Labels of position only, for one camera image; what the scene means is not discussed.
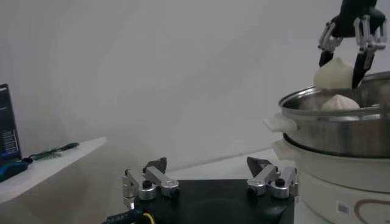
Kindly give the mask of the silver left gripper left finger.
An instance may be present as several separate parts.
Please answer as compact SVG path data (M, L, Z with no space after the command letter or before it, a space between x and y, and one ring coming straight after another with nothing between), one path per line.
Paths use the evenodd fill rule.
M135 200L150 202L158 195L177 198L180 185L175 179L166 176L167 158L149 161L142 170L126 169L122 176L123 203L128 208L135 207Z

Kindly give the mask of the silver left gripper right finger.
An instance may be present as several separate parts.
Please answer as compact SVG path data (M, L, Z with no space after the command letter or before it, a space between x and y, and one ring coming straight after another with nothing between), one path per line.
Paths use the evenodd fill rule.
M246 181L247 193L259 197L270 193L277 199L296 197L299 194L298 173L295 167L280 170L266 159L247 157L247 165L252 178Z

